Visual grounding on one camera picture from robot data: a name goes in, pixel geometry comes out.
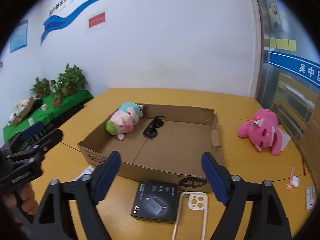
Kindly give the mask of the person's left hand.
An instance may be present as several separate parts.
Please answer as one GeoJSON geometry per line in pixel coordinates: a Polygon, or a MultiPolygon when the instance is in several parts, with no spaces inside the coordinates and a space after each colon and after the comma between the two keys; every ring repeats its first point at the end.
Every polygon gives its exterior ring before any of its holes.
{"type": "MultiPolygon", "coordinates": [[[[22,200],[21,208],[28,215],[35,215],[38,209],[38,203],[35,200],[35,193],[31,183],[27,183],[19,192],[19,197],[22,200]]],[[[3,203],[9,209],[17,205],[17,199],[14,194],[6,193],[1,196],[3,203]]]]}

